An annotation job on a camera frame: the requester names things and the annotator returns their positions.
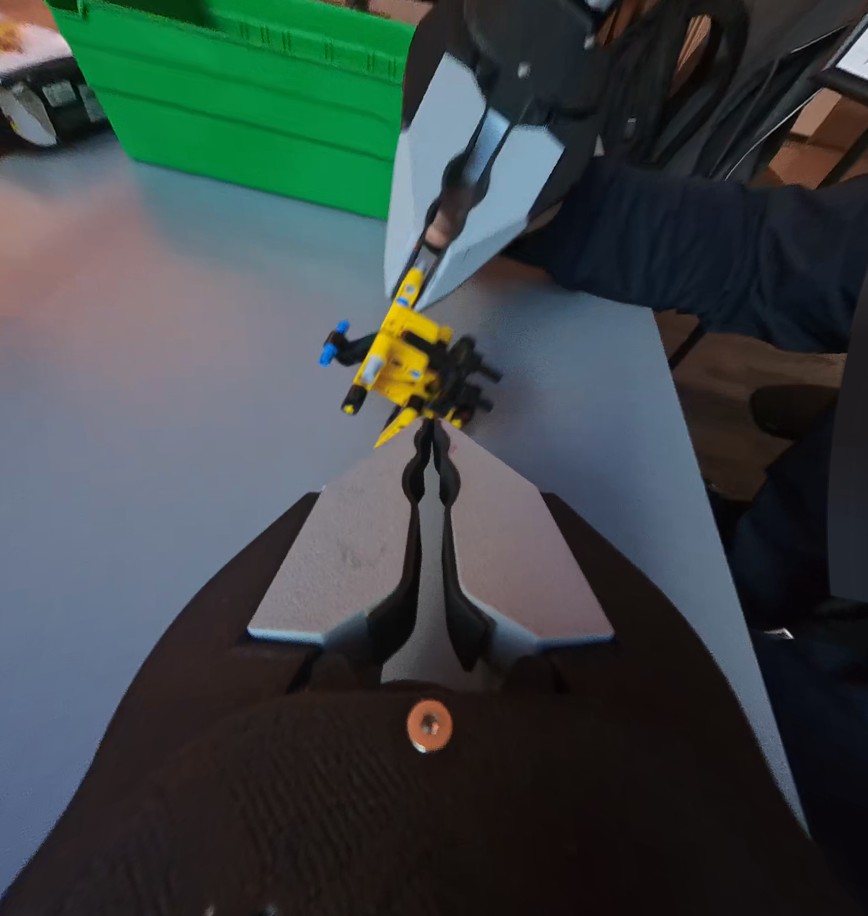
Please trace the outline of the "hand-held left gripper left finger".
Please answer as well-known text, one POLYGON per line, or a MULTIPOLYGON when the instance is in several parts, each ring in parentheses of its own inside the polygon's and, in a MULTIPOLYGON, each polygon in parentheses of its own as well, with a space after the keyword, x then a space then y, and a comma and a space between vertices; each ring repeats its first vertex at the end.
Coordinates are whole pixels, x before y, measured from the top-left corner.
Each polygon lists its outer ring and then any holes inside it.
POLYGON ((315 498, 250 637, 382 666, 417 622, 430 423, 415 420, 315 498))

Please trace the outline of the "small black framed sign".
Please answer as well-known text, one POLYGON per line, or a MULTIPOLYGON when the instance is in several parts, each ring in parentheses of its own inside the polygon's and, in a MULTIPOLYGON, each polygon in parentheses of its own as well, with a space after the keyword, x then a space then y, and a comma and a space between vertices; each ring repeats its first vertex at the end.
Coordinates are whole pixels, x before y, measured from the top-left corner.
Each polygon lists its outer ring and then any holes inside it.
POLYGON ((815 80, 821 88, 868 106, 868 9, 815 80))

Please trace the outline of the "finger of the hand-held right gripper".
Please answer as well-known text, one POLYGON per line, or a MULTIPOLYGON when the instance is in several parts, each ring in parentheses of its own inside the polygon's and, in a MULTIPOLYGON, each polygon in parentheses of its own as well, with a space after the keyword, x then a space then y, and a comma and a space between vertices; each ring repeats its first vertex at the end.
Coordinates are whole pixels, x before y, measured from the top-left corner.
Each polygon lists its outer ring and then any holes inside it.
POLYGON ((467 149, 484 112, 473 71, 444 54, 396 146, 383 251, 384 290, 390 298, 424 234, 445 171, 467 149))
POLYGON ((419 296, 420 310, 449 296, 520 235, 563 151, 544 127, 508 131, 475 186, 481 198, 460 205, 450 243, 419 296))

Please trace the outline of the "yellow lego model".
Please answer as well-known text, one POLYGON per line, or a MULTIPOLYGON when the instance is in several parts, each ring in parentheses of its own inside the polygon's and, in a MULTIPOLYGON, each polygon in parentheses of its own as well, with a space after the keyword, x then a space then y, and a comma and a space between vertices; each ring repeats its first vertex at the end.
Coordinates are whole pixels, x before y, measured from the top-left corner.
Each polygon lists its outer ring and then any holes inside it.
POLYGON ((401 280, 380 329, 357 340, 347 336, 342 321, 325 338, 318 363, 356 366, 341 411, 357 414, 369 394, 393 406, 374 446, 381 447, 417 419, 439 419, 458 429, 493 403, 474 382, 482 376, 499 383, 502 374, 486 364, 474 338, 454 337, 419 310, 420 295, 432 269, 419 260, 401 280))

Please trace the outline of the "lego set box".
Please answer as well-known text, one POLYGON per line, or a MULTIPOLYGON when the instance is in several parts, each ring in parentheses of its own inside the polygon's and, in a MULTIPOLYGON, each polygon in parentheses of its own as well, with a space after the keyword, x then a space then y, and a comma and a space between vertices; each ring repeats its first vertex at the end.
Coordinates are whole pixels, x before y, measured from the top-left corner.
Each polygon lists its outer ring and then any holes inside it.
POLYGON ((110 131, 73 58, 0 70, 0 148, 59 148, 110 131))

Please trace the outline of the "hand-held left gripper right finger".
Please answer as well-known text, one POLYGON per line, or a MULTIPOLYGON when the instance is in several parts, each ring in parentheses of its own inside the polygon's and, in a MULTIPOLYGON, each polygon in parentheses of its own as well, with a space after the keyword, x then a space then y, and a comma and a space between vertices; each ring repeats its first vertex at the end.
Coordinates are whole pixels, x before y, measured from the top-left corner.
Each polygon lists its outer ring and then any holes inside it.
POLYGON ((447 628, 463 670, 610 642, 612 624, 542 493, 459 429, 432 423, 447 628))

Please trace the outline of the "person's right forearm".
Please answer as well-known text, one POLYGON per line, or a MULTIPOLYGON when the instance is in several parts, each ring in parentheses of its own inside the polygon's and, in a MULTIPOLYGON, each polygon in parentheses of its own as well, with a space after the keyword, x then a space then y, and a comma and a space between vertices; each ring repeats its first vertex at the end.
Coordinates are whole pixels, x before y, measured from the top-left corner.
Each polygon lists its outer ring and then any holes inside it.
POLYGON ((753 189, 596 157, 549 222, 506 253, 569 291, 842 354, 868 267, 868 174, 753 189))

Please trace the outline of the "green plastic bin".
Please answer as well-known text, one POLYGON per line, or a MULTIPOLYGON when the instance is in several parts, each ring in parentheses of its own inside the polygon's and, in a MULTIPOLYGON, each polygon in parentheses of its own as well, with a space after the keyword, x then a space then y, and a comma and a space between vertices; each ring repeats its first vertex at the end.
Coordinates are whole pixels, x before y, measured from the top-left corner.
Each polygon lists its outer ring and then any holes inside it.
POLYGON ((385 219, 427 4, 47 6, 132 158, 385 219))

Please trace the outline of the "black jacket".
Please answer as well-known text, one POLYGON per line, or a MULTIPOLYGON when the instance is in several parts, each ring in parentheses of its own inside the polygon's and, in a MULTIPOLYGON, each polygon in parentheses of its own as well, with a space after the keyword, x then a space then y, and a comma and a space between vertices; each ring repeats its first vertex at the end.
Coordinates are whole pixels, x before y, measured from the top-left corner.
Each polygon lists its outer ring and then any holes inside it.
POLYGON ((623 2, 604 27, 599 149, 613 161, 747 183, 868 16, 858 1, 623 2))

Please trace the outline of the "person's legs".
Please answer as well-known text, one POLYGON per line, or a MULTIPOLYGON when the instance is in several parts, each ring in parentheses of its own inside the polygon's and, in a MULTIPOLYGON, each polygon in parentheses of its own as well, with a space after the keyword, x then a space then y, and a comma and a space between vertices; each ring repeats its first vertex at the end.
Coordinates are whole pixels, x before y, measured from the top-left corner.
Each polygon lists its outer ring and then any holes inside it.
POLYGON ((868 604, 829 593, 833 414, 767 471, 728 553, 813 833, 868 868, 868 604))

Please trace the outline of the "lego instruction booklet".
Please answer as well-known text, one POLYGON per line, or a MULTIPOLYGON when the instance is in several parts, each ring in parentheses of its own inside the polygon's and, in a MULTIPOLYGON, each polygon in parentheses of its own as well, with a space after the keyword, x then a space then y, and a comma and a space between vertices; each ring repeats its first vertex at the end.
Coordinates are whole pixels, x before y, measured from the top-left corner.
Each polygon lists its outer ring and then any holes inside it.
POLYGON ((15 72, 72 58, 57 30, 22 22, 0 13, 0 82, 15 72))

